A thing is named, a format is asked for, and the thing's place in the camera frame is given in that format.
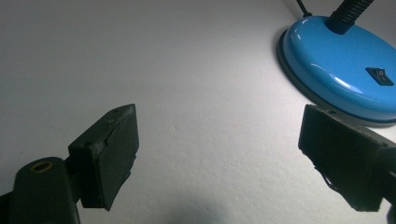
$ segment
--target power cord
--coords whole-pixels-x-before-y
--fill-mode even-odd
[[[298,3],[298,6],[300,7],[301,11],[304,13],[303,17],[309,17],[312,16],[312,13],[308,12],[303,4],[303,1],[301,0],[296,0]]]

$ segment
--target lamp base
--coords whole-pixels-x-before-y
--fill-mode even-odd
[[[295,22],[276,46],[290,81],[314,103],[341,111],[364,125],[396,123],[396,50],[354,25],[330,31],[327,17]]]

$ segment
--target power switch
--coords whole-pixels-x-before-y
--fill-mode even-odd
[[[366,71],[372,76],[372,78],[381,86],[393,86],[392,80],[387,77],[385,69],[366,67]]]

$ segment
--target blue lamp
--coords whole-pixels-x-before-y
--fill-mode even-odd
[[[295,22],[276,55],[291,82],[314,103],[365,125],[396,122],[396,49],[355,20],[374,0],[345,0],[329,17]]]

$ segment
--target white surface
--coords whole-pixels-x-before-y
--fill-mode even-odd
[[[395,11],[377,0],[358,25],[396,46]],[[292,0],[1,1],[0,194],[135,103],[132,175],[110,212],[78,204],[82,223],[386,223],[387,202],[355,212],[297,148],[309,101],[275,45],[300,16]]]

